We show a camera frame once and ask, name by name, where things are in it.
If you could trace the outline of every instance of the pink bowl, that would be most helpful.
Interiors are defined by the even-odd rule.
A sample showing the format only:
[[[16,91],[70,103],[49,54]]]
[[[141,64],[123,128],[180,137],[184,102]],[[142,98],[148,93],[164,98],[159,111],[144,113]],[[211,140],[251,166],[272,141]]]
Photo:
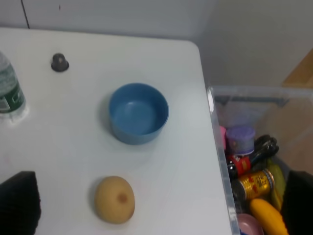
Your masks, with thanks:
[[[264,235],[260,223],[253,216],[249,214],[239,214],[237,219],[241,232],[248,235]]]

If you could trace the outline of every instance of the white table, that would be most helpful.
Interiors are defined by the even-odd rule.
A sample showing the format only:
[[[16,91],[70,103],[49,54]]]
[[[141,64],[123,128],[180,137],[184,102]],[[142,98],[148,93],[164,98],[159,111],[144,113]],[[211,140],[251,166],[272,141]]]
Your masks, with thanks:
[[[37,174],[37,235],[230,235],[198,48],[191,42],[0,29],[28,114],[0,124],[0,182]],[[53,54],[69,69],[56,73]],[[110,133],[106,106],[126,83],[166,97],[170,116],[151,143],[131,146]],[[133,187],[136,208],[123,225],[101,221],[93,191],[105,176]]]

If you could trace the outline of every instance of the yellow banana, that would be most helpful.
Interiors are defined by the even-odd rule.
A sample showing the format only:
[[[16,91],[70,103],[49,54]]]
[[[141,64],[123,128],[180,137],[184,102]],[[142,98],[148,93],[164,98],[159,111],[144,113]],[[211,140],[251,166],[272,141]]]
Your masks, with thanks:
[[[266,200],[252,199],[250,210],[268,235],[288,235],[281,214]]]

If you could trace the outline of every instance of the blue bowl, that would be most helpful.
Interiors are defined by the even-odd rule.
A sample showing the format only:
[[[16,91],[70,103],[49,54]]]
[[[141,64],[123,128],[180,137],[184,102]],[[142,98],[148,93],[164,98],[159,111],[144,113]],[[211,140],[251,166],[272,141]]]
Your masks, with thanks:
[[[143,144],[156,138],[169,116],[164,96],[155,88],[131,83],[117,89],[109,104],[115,136],[127,144]]]

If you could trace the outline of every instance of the pink object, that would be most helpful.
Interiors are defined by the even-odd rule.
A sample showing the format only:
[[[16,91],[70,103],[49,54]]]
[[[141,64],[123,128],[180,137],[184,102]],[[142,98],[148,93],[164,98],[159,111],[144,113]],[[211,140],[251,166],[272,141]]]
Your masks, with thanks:
[[[257,221],[253,216],[249,214],[239,214],[237,219],[241,232],[248,235],[264,235],[259,221]]]
[[[224,150],[226,149],[226,139],[225,139],[225,133],[226,133],[226,129],[223,126],[220,126],[220,130],[221,130],[221,135],[222,135],[222,140],[223,140],[223,146],[224,146]]]

